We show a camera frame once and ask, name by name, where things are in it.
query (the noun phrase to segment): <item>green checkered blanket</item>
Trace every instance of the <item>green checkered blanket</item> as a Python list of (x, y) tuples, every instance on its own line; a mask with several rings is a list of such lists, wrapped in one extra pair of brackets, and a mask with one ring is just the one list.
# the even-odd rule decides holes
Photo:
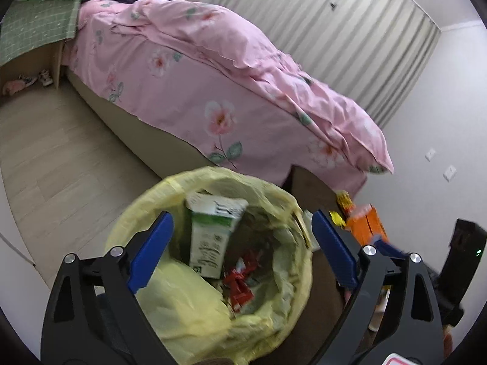
[(15, 0), (0, 29), (0, 66), (48, 43), (73, 38), (81, 0)]

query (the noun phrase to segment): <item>yellow garbage bag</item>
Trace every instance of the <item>yellow garbage bag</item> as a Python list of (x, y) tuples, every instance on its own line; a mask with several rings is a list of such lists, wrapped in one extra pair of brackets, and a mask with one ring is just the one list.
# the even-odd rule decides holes
[[(185, 199), (190, 192), (202, 191), (246, 199), (247, 212), (255, 221), (252, 234), (270, 230), (278, 243), (271, 278), (259, 288), (253, 313), (232, 318), (222, 294), (179, 260), (191, 243)], [(147, 230), (162, 210), (172, 214), (174, 233), (149, 284), (136, 298), (171, 355), (180, 365), (209, 358), (230, 358), (236, 365), (247, 365), (276, 349), (296, 325), (312, 284), (309, 233), (294, 197), (273, 184), (221, 167), (178, 174), (127, 208), (106, 250), (125, 246), (135, 233)]]

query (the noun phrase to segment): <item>metal screw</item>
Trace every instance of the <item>metal screw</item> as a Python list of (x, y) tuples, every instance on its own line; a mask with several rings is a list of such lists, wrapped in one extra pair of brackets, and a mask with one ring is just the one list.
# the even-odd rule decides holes
[(110, 250), (110, 255), (111, 256), (120, 256), (123, 254), (123, 247), (113, 247), (111, 250)]
[(421, 257), (415, 252), (413, 252), (409, 257), (411, 258), (411, 261), (414, 263), (420, 263), (421, 262)]
[(368, 256), (374, 256), (377, 253), (377, 250), (374, 246), (365, 246), (364, 253), (366, 253)]
[(68, 254), (64, 257), (64, 262), (65, 263), (73, 263), (73, 262), (75, 262), (75, 259), (76, 259), (76, 255)]

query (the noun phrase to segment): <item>bed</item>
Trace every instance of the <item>bed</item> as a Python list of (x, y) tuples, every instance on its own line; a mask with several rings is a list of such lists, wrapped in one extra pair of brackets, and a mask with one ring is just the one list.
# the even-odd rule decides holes
[(392, 172), (381, 130), (252, 24), (183, 0), (82, 5), (67, 78), (161, 178), (219, 165), (281, 185), (291, 166), (355, 195)]

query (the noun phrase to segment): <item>white curtain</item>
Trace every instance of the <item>white curtain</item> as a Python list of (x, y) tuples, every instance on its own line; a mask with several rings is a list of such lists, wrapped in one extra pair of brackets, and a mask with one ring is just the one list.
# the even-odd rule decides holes
[(415, 84), (440, 30), (412, 0), (214, 0), (258, 26), (313, 77), (383, 127)]

